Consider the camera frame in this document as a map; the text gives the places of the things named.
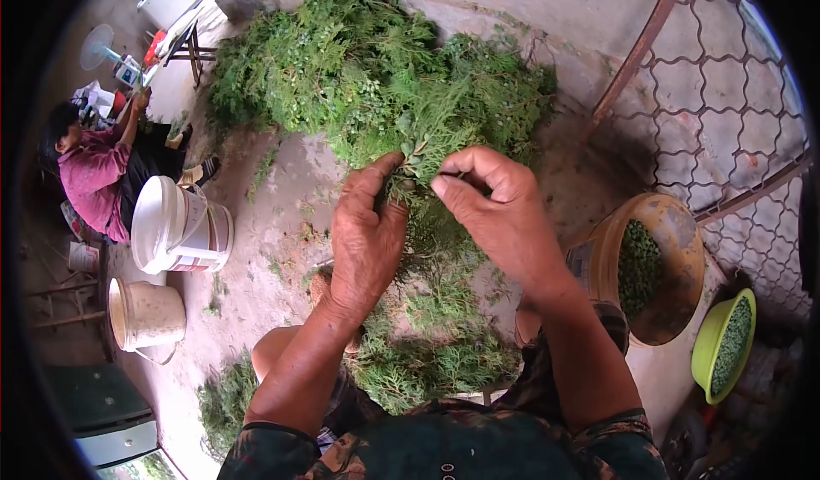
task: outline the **green seed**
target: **green seed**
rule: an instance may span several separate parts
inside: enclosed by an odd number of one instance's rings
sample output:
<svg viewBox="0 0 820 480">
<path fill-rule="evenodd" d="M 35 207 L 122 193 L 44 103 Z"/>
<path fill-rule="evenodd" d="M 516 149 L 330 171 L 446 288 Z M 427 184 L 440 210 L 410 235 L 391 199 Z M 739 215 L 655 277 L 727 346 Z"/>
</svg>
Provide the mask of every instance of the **green seed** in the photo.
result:
<svg viewBox="0 0 820 480">
<path fill-rule="evenodd" d="M 661 278 L 661 253 L 650 230 L 631 219 L 621 239 L 618 257 L 618 299 L 632 320 L 644 310 Z"/>
<path fill-rule="evenodd" d="M 751 328 L 752 309 L 749 300 L 744 297 L 738 301 L 735 311 L 729 318 L 723 340 L 717 350 L 717 359 L 712 371 L 712 396 L 719 395 L 735 373 L 749 340 Z"/>
</svg>

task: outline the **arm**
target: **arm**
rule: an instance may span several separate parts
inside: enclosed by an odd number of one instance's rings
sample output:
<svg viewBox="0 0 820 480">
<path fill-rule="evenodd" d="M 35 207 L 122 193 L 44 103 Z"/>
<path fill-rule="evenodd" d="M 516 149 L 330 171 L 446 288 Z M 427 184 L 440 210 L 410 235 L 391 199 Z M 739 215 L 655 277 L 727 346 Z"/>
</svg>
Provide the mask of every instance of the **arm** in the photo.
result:
<svg viewBox="0 0 820 480">
<path fill-rule="evenodd" d="M 139 116 L 142 115 L 148 107 L 150 99 L 151 87 L 131 98 L 131 101 L 129 101 L 124 110 L 126 114 L 121 121 L 114 125 L 114 131 L 112 132 L 114 137 L 120 137 L 120 142 L 128 144 L 129 146 L 134 145 L 134 139 L 137 137 Z"/>
<path fill-rule="evenodd" d="M 244 423 L 270 422 L 319 434 L 344 346 L 395 276 L 407 232 L 407 208 L 373 211 L 384 177 L 402 160 L 391 153 L 354 171 L 333 214 L 331 290 L 307 318 L 254 393 Z"/>
<path fill-rule="evenodd" d="M 564 263 L 532 171 L 475 146 L 447 157 L 440 172 L 430 184 L 436 195 L 535 301 L 570 430 L 640 408 L 627 363 Z M 477 187 L 492 194 L 485 198 Z"/>
<path fill-rule="evenodd" d="M 80 151 L 71 158 L 70 170 L 61 167 L 60 178 L 77 195 L 94 193 L 117 182 L 126 173 L 131 147 L 117 143 L 105 153 Z"/>
</svg>

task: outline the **small white bucket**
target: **small white bucket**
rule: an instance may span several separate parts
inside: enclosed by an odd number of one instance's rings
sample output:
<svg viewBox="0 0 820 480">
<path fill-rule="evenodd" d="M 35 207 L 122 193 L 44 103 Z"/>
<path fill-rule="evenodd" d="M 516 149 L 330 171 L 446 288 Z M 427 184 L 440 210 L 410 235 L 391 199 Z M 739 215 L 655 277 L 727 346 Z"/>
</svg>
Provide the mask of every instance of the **small white bucket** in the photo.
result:
<svg viewBox="0 0 820 480">
<path fill-rule="evenodd" d="M 108 317 L 121 350 L 136 352 L 155 363 L 159 362 L 138 348 L 176 343 L 185 337 L 185 305 L 172 287 L 147 281 L 127 284 L 114 278 L 108 285 Z M 159 364 L 167 364 L 174 351 Z"/>
<path fill-rule="evenodd" d="M 193 187 L 196 193 L 185 190 Z M 153 176 L 143 186 L 131 222 L 131 251 L 146 273 L 216 272 L 234 248 L 234 220 L 196 185 Z"/>
</svg>

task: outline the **hair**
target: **hair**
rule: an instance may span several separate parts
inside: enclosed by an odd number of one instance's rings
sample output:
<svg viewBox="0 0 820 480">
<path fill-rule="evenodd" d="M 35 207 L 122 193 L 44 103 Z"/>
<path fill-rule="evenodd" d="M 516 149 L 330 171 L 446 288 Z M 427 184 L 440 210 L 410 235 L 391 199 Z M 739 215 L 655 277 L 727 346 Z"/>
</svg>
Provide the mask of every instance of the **hair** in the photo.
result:
<svg viewBox="0 0 820 480">
<path fill-rule="evenodd" d="M 56 161 L 61 155 L 55 149 L 57 142 L 68 135 L 68 126 L 79 120 L 79 107 L 70 101 L 63 101 L 48 113 L 43 140 L 40 144 L 42 154 Z"/>
</svg>

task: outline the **bucket handle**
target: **bucket handle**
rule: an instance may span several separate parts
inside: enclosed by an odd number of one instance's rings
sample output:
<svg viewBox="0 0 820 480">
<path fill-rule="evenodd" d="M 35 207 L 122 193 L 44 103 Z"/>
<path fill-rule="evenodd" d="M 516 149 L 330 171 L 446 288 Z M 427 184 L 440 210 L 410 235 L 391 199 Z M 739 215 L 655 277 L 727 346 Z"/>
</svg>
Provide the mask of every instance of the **bucket handle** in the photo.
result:
<svg viewBox="0 0 820 480">
<path fill-rule="evenodd" d="M 208 203 L 208 198 L 205 197 L 205 193 L 202 191 L 202 188 L 200 188 L 198 184 L 196 184 L 196 183 L 182 183 L 181 185 L 177 185 L 177 186 L 179 188 L 183 188 L 183 189 L 188 188 L 188 187 L 193 188 L 193 193 L 198 195 L 199 198 L 202 199 L 202 201 L 205 203 L 205 212 L 206 212 L 206 214 L 210 213 L 211 205 Z M 178 246 L 182 245 L 182 243 L 185 240 L 188 240 L 191 237 L 191 235 L 193 235 L 193 233 L 197 229 L 199 229 L 199 226 L 201 224 L 202 224 L 202 219 L 200 219 L 199 222 L 197 222 L 197 225 L 191 226 L 190 231 L 188 231 L 186 233 L 183 233 L 182 237 L 179 240 L 177 240 L 175 244 L 166 247 L 166 254 L 169 253 L 171 250 L 176 249 Z"/>
<path fill-rule="evenodd" d="M 170 351 L 170 354 L 168 355 L 168 357 L 166 357 L 166 359 L 162 362 L 159 362 L 155 359 L 151 359 L 148 355 L 143 354 L 142 352 L 140 352 L 138 348 L 135 348 L 134 352 L 136 352 L 143 359 L 147 359 L 147 360 L 151 361 L 152 363 L 159 364 L 160 366 L 165 366 L 166 364 L 168 364 L 170 362 L 171 358 L 174 357 L 174 354 L 176 353 L 176 346 L 178 344 L 179 344 L 179 342 L 174 342 L 174 350 Z"/>
</svg>

